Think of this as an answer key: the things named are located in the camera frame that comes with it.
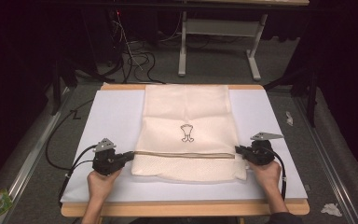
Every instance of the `black curtain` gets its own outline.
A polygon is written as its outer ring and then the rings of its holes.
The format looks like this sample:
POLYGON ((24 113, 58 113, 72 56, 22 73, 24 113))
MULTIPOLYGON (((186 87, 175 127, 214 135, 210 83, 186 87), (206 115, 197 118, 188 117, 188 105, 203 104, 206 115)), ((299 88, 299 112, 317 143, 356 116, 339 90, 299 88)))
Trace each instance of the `black curtain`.
POLYGON ((312 18, 285 76, 307 68, 301 79, 312 74, 317 77, 317 85, 358 161, 358 1, 321 2, 318 7, 334 11, 312 18))
POLYGON ((47 102, 51 58, 38 12, 0 1, 0 169, 47 102))

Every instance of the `zipper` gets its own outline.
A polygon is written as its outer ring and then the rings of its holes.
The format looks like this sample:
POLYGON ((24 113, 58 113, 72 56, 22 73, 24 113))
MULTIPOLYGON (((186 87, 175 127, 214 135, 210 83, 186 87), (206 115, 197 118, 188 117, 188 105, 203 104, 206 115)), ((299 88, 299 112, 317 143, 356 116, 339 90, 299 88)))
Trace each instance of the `zipper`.
POLYGON ((230 153, 164 153, 164 152, 147 152, 134 151, 135 155, 157 156, 166 158, 186 158, 186 159, 235 159, 235 155, 230 153))

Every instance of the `gray carpet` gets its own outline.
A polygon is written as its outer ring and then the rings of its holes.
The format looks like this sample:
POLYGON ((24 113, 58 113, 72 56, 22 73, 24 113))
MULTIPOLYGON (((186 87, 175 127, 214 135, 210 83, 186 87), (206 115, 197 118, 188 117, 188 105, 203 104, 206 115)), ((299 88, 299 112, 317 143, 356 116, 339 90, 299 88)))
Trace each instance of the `gray carpet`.
MULTIPOLYGON (((188 49, 186 77, 177 76, 179 47, 174 41, 167 45, 161 44, 159 47, 144 46, 139 50, 155 54, 156 66, 150 73, 153 79, 169 83, 255 84, 256 82, 251 79, 250 69, 243 55, 243 46, 249 43, 249 39, 240 39, 234 42, 232 40, 232 37, 214 40, 202 49, 197 48, 203 45, 202 39, 190 41, 189 45, 192 48, 188 49)), ((275 39, 262 41, 256 54, 262 80, 256 84, 266 84, 280 77, 295 47, 296 41, 284 43, 279 43, 275 39)), ((139 61, 138 63, 142 61, 141 58, 135 57, 135 59, 139 61)), ((137 71, 139 78, 147 79, 145 72, 149 66, 151 63, 142 65, 144 70, 137 71)), ((120 73, 112 77, 117 82, 123 79, 120 73)), ((129 81, 137 81, 137 79, 131 76, 129 81)), ((71 109, 93 98, 101 86, 101 83, 95 80, 80 78, 79 82, 80 85, 71 90, 71 96, 62 109, 61 119, 71 109)), ((303 184, 310 187, 310 190, 307 191, 310 213, 302 217, 304 223, 351 223, 347 216, 334 217, 321 213, 326 203, 338 203, 338 198, 329 176, 325 173, 318 146, 315 144, 311 132, 316 131, 321 136, 324 147, 328 149, 328 155, 347 188, 357 213, 358 164, 339 134, 339 129, 331 118, 323 96, 318 92, 318 104, 315 111, 316 129, 310 130, 307 122, 303 120, 303 112, 298 107, 297 100, 290 96, 287 89, 288 87, 277 88, 270 91, 268 97, 303 184), (286 111, 289 111, 294 118, 293 127, 285 122, 286 111)), ((67 119, 52 137, 48 147, 49 155, 51 160, 60 166, 69 167, 73 162, 90 106, 91 104, 87 104, 80 108, 77 116, 81 119, 72 117, 67 119)), ((46 127, 49 110, 50 107, 47 107, 3 167, 0 173, 0 189, 9 188, 12 184, 30 152, 30 148, 33 147, 34 142, 46 127)), ((75 219, 63 217, 58 206, 58 192, 64 180, 64 174, 65 171, 48 165, 45 156, 42 155, 7 223, 72 223, 75 219)), ((245 220, 246 223, 258 224, 264 223, 267 217, 247 217, 245 220)), ((113 221, 109 218, 105 221, 119 223, 119 220, 113 221)))

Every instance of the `hand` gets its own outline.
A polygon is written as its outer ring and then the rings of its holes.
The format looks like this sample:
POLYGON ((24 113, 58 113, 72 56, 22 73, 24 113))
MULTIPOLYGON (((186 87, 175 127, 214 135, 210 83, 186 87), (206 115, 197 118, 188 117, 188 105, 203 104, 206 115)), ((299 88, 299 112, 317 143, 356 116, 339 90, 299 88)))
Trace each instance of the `hand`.
POLYGON ((87 176, 89 185, 89 203, 83 216, 83 224, 99 223, 99 217, 103 208, 103 203, 109 193, 112 191, 116 178, 120 175, 118 170, 111 175, 100 175, 92 171, 87 176))
POLYGON ((116 178, 120 175, 118 170, 111 175, 100 175, 96 171, 92 171, 87 176, 89 184, 89 199, 104 202, 109 193, 112 191, 116 178))
POLYGON ((279 191, 278 184, 281 176, 281 166, 276 161, 267 165, 254 165, 249 162, 258 184, 263 188, 269 204, 271 214, 280 212, 289 212, 279 191))
POLYGON ((250 167, 255 172, 258 184, 263 188, 277 188, 281 176, 281 166, 276 161, 267 165, 254 165, 249 162, 250 167))

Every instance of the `cream pillowcase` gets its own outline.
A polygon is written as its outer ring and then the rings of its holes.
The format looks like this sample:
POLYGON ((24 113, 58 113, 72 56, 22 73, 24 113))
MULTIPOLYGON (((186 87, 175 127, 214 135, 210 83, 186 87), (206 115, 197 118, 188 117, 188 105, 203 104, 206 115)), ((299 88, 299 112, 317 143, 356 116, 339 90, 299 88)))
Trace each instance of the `cream pillowcase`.
POLYGON ((246 179, 227 86, 148 85, 133 175, 246 179))

